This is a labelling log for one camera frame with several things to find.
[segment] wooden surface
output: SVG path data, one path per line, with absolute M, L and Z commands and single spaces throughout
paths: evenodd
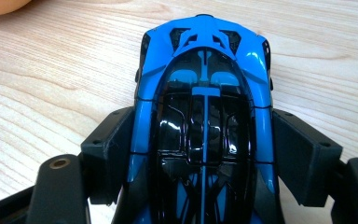
M 342 160 L 358 157 L 358 2 L 35 0 L 0 16 L 0 199 L 132 105 L 145 31 L 200 13 L 265 36 L 274 106 L 344 146 Z M 329 208 L 297 206 L 285 188 L 282 203 L 287 223 L 331 222 Z M 91 216 L 113 210 L 92 207 Z

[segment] black plastic mount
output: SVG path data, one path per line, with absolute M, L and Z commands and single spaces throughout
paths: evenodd
M 112 112 L 81 144 L 91 203 L 117 203 L 128 169 L 133 120 L 132 106 Z
M 77 156 L 61 155 L 40 166 L 26 223 L 90 223 Z
M 358 223 L 358 158 L 345 165 L 343 162 L 327 181 L 330 195 L 335 203 L 331 212 L 333 223 Z
M 285 111 L 273 110 L 273 126 L 278 175 L 299 204 L 324 207 L 326 177 L 342 146 Z

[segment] car vent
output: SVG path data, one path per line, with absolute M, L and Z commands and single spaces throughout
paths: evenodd
M 235 31 L 221 30 L 220 32 L 228 36 L 229 47 L 231 48 L 231 51 L 235 54 L 237 52 L 238 46 L 240 45 L 241 36 Z
M 267 71 L 269 71 L 271 65 L 271 50 L 269 48 L 269 42 L 266 40 L 263 42 L 264 57 L 266 61 Z
M 146 58 L 147 50 L 149 49 L 149 44 L 150 44 L 150 36 L 147 33 L 145 33 L 144 38 L 142 38 L 141 54 L 139 57 L 139 68 L 138 71 L 136 72 L 135 82 L 138 82 L 140 75 L 143 73 L 145 58 Z
M 215 35 L 213 36 L 213 42 L 219 44 L 219 46 L 222 47 L 222 48 L 225 47 L 225 46 L 223 46 L 222 40 L 219 37 L 215 36 Z
M 172 47 L 173 47 L 173 51 L 176 51 L 179 47 L 179 42 L 180 42 L 180 35 L 189 29 L 186 28 L 175 28 L 170 32 L 170 38 L 171 38 L 171 43 L 172 43 Z
M 186 41 L 186 43 L 184 44 L 184 47 L 187 46 L 188 44 L 190 44 L 193 41 L 197 41 L 197 36 L 196 35 L 192 35 L 191 37 L 189 37 L 188 40 Z

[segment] wooden table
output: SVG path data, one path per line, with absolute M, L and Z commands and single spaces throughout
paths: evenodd
M 38 0 L 0 16 L 0 199 L 133 104 L 145 31 L 200 13 L 265 36 L 274 106 L 344 146 L 342 160 L 358 157 L 358 2 Z M 298 206 L 285 188 L 282 203 L 287 223 L 331 222 L 329 208 Z M 113 210 L 92 206 L 94 223 Z

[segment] blue toy car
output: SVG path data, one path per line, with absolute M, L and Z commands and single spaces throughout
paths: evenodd
M 269 67 L 266 38 L 209 15 L 145 33 L 123 192 L 149 197 L 114 223 L 258 220 L 256 172 L 278 191 Z

